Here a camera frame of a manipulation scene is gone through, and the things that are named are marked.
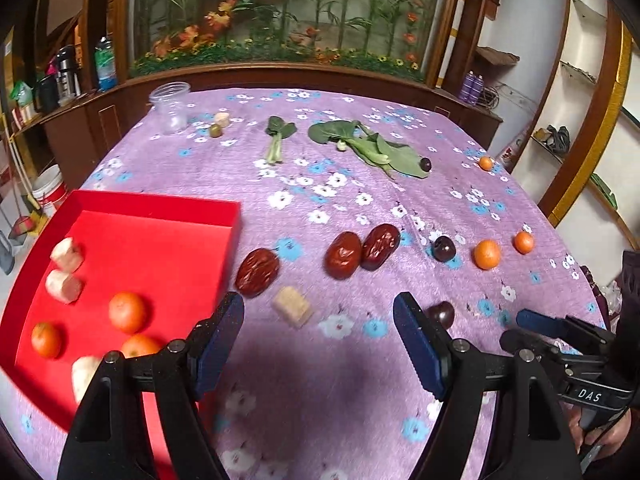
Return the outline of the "right hand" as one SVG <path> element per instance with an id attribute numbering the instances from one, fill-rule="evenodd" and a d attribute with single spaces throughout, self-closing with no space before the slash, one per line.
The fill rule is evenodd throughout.
<path id="1" fill-rule="evenodd" d="M 626 411 L 625 415 L 610 429 L 598 427 L 590 431 L 589 434 L 586 434 L 582 427 L 579 426 L 580 420 L 582 419 L 582 408 L 580 406 L 570 404 L 566 408 L 565 414 L 567 416 L 570 434 L 574 440 L 575 450 L 579 452 L 584 443 L 586 445 L 594 445 L 597 443 L 601 445 L 597 460 L 616 453 L 623 445 L 631 428 L 631 410 Z"/>

